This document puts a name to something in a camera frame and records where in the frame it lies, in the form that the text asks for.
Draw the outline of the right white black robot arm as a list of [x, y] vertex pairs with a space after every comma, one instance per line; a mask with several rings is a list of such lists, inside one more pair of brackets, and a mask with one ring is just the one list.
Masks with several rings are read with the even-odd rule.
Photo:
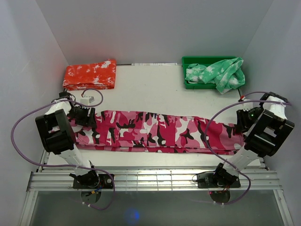
[[258, 107], [254, 107], [244, 97], [243, 104], [237, 110], [235, 134], [244, 136], [244, 145], [226, 162], [219, 163], [212, 175], [213, 183], [218, 187], [231, 186], [238, 180], [239, 171], [248, 164], [273, 156], [294, 129], [294, 123], [285, 115], [288, 100], [274, 92], [265, 93]]

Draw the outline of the pink camouflage trousers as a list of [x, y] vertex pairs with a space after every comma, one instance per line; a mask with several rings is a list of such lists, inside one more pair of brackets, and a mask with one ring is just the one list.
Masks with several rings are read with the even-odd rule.
[[149, 153], [233, 155], [244, 145], [233, 123], [197, 116], [174, 116], [137, 111], [106, 110], [95, 116], [97, 128], [70, 120], [80, 149]]

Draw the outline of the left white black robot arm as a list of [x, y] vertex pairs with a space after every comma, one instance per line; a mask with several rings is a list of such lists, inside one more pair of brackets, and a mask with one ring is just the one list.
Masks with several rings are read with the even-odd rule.
[[75, 132], [69, 121], [75, 120], [76, 125], [95, 129], [95, 108], [76, 106], [72, 101], [71, 93], [60, 92], [50, 109], [36, 117], [35, 122], [44, 149], [73, 165], [74, 173], [70, 176], [80, 185], [95, 188], [100, 184], [100, 177], [92, 162], [84, 158], [77, 148]]

